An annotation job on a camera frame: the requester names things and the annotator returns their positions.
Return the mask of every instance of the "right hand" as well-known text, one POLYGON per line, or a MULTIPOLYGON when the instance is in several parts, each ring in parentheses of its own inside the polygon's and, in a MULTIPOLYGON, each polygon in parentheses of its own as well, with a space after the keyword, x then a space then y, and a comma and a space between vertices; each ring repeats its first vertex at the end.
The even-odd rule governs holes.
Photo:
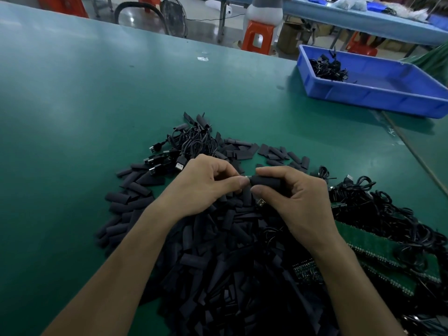
POLYGON ((277 210, 292 235, 311 254, 341 240, 325 180, 289 166, 257 168, 255 171, 258 175, 281 178, 291 189, 290 198, 263 185, 255 185, 251 191, 277 210))

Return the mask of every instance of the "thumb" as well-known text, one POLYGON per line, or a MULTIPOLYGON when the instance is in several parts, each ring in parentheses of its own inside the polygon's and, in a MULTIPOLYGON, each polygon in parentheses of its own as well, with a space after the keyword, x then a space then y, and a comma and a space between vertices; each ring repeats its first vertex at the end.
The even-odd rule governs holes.
POLYGON ((286 197, 275 191, 273 188, 264 185, 254 185, 250 189, 252 193, 271 205, 277 211, 285 203, 286 197))
POLYGON ((223 194, 241 190, 242 188, 248 186, 249 182, 249 178, 242 175, 237 175, 235 177, 215 181, 214 186, 218 197, 221 197, 223 194))

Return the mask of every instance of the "blue table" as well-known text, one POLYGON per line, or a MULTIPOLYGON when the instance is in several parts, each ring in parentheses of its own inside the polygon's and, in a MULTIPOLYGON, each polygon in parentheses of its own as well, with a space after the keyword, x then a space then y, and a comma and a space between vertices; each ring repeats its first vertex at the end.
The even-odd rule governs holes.
MULTIPOLYGON (((223 10, 226 1, 238 4, 252 3, 252 0, 221 0, 223 10)), ((283 12, 303 19, 417 45, 439 46, 448 41, 448 32, 431 24, 373 11, 343 10, 331 4, 324 6, 308 0, 284 0, 283 12)), ((221 11, 221 15, 220 18, 223 20, 220 21, 220 28, 224 27, 225 12, 221 11)))

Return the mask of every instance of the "metal table leg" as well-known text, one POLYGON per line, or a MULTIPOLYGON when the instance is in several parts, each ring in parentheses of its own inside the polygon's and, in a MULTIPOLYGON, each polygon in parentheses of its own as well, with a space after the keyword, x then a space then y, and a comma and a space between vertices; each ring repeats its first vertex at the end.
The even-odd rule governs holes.
POLYGON ((411 47, 411 49, 408 50, 408 52, 406 53, 405 58, 408 58, 408 57, 414 52, 414 50, 417 48, 417 46, 418 46, 418 45, 413 45, 413 46, 411 47))
POLYGON ((347 30, 348 35, 347 35, 347 38, 345 39, 344 44, 340 48, 341 52, 343 52, 347 48, 347 45, 349 44, 349 41, 352 38, 352 35, 353 35, 354 32, 355 32, 354 30, 347 30))
POLYGON ((225 23, 226 4, 227 4, 227 1, 221 0, 220 24, 219 24, 219 27, 218 27, 218 43, 221 43, 222 37, 224 36, 224 23, 225 23))
POLYGON ((108 0, 108 5, 111 11, 113 11, 112 0, 108 0))
POLYGON ((335 46, 335 44, 336 44, 337 40, 339 39, 341 33, 342 33, 342 28, 339 28, 339 31, 337 32, 337 34, 335 36, 335 39, 333 40, 332 45, 330 46, 330 49, 333 49, 333 47, 335 46))
POLYGON ((93 6, 93 10, 95 11, 96 17, 99 17, 99 9, 98 9, 98 5, 96 4, 96 0, 92 0, 92 6, 93 6))

